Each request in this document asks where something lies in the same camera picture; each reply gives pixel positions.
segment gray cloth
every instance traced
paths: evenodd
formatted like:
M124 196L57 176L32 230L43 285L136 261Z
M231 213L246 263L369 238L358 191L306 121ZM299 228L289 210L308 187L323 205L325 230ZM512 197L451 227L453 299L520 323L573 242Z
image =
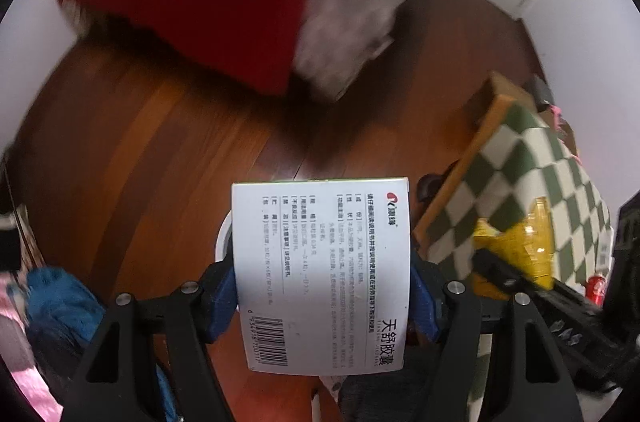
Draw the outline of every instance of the gray cloth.
M437 362L436 346L406 346L402 370L350 375L342 385L338 401L344 422L411 420Z

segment brand logo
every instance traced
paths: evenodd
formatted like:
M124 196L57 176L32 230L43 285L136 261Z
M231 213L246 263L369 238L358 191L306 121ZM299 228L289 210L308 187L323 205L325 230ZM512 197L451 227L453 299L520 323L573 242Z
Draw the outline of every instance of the brand logo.
M386 199L388 200L386 204L386 214L389 219L389 225L398 227L398 224L396 224L396 204L398 203L398 197L395 193L389 192L386 194Z

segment white fabric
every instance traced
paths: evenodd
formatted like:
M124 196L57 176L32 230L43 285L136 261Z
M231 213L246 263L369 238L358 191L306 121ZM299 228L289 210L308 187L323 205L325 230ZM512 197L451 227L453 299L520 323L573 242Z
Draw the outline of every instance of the white fabric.
M405 0L308 0L294 70L321 96L337 101L367 60L392 42L396 9Z

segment barcode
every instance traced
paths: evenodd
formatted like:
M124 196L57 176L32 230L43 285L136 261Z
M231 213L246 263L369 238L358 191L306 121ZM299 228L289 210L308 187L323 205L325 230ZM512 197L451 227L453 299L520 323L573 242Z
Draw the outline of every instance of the barcode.
M282 319L252 317L255 358L261 364L289 366Z

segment wooden floor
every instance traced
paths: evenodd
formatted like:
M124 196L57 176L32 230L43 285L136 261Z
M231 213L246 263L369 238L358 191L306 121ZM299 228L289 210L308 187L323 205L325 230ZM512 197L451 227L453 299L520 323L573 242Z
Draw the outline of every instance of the wooden floor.
M484 0L410 0L396 38L332 106L301 84L258 96L166 48L81 41L11 158L43 255L104 300L168 293L212 261L233 182L408 176L413 191L461 155L460 107L489 70L540 73L522 24ZM237 319L210 354L239 422L310 420L317 379L250 372Z

